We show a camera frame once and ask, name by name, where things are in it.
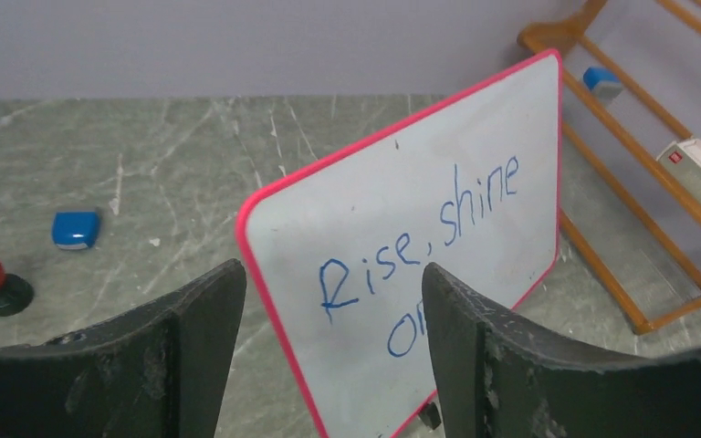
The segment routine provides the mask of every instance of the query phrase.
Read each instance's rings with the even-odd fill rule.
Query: countertop
[[[0,101],[0,259],[37,291],[23,313],[0,318],[0,347],[100,322],[239,258],[235,216],[256,188],[439,99]],[[675,291],[689,280],[567,142],[562,163],[562,207],[641,308],[653,316],[685,299]],[[102,212],[97,244],[58,250],[49,236],[55,211],[83,205]],[[518,311],[638,355],[701,344],[701,311],[634,336],[566,239]],[[404,434],[426,435],[442,436],[418,423]],[[216,436],[317,436],[253,285]]]

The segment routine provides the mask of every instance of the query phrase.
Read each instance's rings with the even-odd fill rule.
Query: black base
[[[439,408],[433,401],[427,403],[420,412],[418,417],[429,429],[436,430],[442,424],[442,417],[439,415]]]
[[[11,317],[25,310],[34,300],[34,288],[14,274],[6,274],[0,287],[0,317]]]

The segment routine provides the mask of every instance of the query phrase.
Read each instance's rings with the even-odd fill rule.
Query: wooden rack
[[[565,58],[577,45],[583,47],[595,59],[608,68],[634,94],[644,106],[649,109],[664,125],[666,125],[681,140],[692,137],[692,132],[674,117],[662,104],[655,100],[641,85],[625,72],[598,46],[586,37],[585,31],[606,5],[607,0],[587,0],[581,10],[573,16],[557,23],[533,23],[525,27],[518,35],[518,44],[533,52],[540,52],[550,47],[558,49]],[[654,0],[668,13],[676,16],[681,22],[691,27],[701,36],[701,19],[683,8],[675,0]],[[701,0],[691,0],[701,7]],[[639,143],[633,135],[607,111],[603,105],[592,96],[571,73],[563,71],[565,85],[581,100],[590,112],[605,125],[609,132],[622,144],[631,155],[681,204],[681,206],[701,226],[701,205],[685,188],[659,164],[654,157]],[[587,143],[577,135],[567,123],[562,124],[563,134],[573,143],[576,149],[591,164],[595,171],[605,180],[617,196],[624,201],[628,208],[645,225],[649,232],[670,253],[676,263],[686,272],[701,292],[701,272],[674,241],[660,228],[643,207],[630,195],[620,181],[601,162]],[[701,296],[689,300],[683,306],[662,315],[659,318],[648,319],[624,290],[620,282],[591,247],[579,229],[560,210],[560,226],[566,232],[572,243],[592,267],[595,275],[602,281],[614,299],[622,307],[628,319],[633,324],[637,334],[644,334],[681,318],[701,308]]]

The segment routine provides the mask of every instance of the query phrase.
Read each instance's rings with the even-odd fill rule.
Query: gray marble surface
[[[438,101],[433,96],[0,102],[0,258],[35,302],[0,318],[0,347],[40,343],[166,294],[229,257],[257,187]],[[650,316],[688,281],[568,143],[562,204]],[[58,207],[98,206],[97,245],[63,252]],[[567,240],[518,308],[550,329],[656,356],[701,344],[701,312],[636,337]],[[217,436],[317,436],[249,288]],[[414,423],[404,436],[442,436]]]

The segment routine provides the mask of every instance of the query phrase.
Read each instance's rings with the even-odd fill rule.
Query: small blue object
[[[55,213],[52,241],[60,249],[87,249],[95,245],[100,218],[94,208],[64,210]]]
[[[592,95],[604,104],[614,100],[623,90],[622,82],[608,68],[587,68],[581,79]]]

